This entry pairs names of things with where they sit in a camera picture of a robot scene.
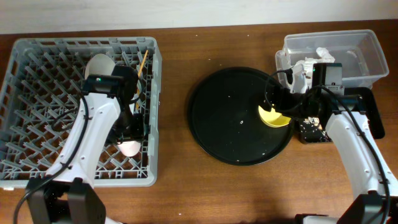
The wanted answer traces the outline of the pink cup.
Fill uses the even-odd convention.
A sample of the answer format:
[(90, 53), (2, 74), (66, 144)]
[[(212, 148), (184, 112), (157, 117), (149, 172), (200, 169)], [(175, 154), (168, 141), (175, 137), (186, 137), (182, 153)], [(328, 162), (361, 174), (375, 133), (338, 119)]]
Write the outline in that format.
[(141, 143), (138, 141), (126, 141), (121, 144), (118, 144), (117, 147), (124, 156), (132, 157), (135, 156), (140, 151)]

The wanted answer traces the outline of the wooden chopstick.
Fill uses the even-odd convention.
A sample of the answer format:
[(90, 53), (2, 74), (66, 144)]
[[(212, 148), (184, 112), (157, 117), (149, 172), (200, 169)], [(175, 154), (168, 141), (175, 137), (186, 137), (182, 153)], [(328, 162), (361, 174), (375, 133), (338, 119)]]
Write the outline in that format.
[(137, 76), (138, 76), (139, 78), (141, 78), (142, 70), (143, 70), (143, 68), (144, 68), (144, 65), (145, 65), (145, 62), (146, 62), (148, 53), (149, 53), (149, 51), (146, 50), (146, 52), (145, 52), (145, 54), (144, 54), (144, 57), (143, 57), (143, 59), (142, 59), (142, 62), (141, 62), (141, 64), (140, 64), (140, 67), (139, 67), (139, 70), (138, 70), (138, 73), (137, 73)]
[(137, 111), (138, 109), (139, 109), (139, 100), (140, 100), (140, 93), (141, 93), (141, 91), (140, 91), (140, 89), (138, 88), (137, 89), (137, 92), (136, 92), (136, 102), (135, 102), (135, 111)]

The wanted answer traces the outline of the peanut shells and rice waste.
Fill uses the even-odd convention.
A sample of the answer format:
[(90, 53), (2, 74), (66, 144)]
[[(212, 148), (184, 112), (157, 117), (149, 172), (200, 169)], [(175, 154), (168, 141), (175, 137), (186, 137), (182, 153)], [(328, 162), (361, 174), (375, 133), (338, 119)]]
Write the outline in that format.
[(308, 117), (298, 120), (299, 136), (304, 142), (329, 142), (330, 138), (320, 124), (320, 120), (315, 117)]

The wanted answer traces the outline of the yellow bowl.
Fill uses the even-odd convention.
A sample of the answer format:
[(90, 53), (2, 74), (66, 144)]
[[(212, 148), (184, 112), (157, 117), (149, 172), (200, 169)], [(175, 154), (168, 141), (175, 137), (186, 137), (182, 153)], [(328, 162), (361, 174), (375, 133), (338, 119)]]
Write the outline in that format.
[(281, 128), (288, 125), (291, 121), (290, 117), (286, 117), (281, 113), (271, 109), (271, 111), (266, 111), (260, 106), (258, 106), (258, 113), (261, 121), (271, 128)]

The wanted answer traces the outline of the white tissue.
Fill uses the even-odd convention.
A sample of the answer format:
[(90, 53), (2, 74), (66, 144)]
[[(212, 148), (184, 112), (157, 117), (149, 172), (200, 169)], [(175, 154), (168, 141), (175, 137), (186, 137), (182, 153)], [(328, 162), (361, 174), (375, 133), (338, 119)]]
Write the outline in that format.
[(305, 93), (312, 87), (313, 66), (316, 63), (333, 63), (335, 58), (326, 48), (316, 49), (319, 58), (305, 58), (299, 60), (292, 67), (292, 81), (288, 81), (288, 87), (291, 93)]

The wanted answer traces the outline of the grey round plate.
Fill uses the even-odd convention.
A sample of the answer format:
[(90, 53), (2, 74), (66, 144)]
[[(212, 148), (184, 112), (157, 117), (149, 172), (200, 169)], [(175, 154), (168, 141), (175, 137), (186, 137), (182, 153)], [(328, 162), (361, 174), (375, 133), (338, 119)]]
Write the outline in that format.
[(97, 54), (87, 63), (85, 67), (85, 80), (90, 75), (111, 75), (115, 62), (105, 54)]

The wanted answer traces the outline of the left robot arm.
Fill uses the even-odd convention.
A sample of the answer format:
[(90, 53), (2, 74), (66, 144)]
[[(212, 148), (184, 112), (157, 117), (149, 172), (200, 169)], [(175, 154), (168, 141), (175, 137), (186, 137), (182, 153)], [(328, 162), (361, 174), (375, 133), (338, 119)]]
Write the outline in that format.
[(140, 144), (144, 118), (130, 106), (141, 81), (131, 67), (116, 65), (109, 75), (86, 77), (67, 141), (45, 177), (25, 188), (34, 223), (113, 223), (94, 191), (95, 172), (106, 143)]

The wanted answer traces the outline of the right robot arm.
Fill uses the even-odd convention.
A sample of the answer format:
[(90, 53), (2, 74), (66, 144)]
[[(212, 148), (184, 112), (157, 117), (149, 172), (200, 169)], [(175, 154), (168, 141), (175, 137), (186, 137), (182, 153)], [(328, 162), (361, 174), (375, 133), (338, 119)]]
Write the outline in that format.
[(346, 96), (340, 87), (328, 85), (305, 93), (271, 85), (264, 95), (269, 108), (284, 116), (319, 118), (353, 189), (354, 200), (341, 217), (298, 214), (296, 223), (397, 223), (397, 178), (373, 138), (361, 96)]

